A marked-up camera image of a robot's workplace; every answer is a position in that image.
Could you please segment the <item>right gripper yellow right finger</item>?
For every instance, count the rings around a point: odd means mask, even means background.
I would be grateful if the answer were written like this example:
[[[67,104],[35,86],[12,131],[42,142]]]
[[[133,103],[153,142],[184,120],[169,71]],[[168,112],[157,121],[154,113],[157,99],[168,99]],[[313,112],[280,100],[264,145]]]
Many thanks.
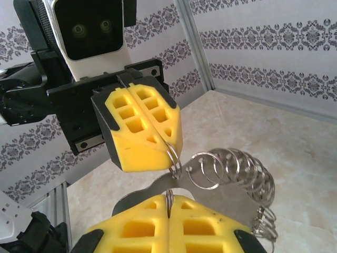
[[[249,227],[184,196],[174,196],[169,252],[266,252]]]

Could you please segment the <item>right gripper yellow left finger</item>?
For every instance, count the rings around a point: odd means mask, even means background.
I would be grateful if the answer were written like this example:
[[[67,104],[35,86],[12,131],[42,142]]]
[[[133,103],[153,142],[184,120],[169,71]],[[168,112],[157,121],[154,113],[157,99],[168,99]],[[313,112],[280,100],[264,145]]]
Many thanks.
[[[160,194],[90,227],[71,252],[169,252],[168,224]]]

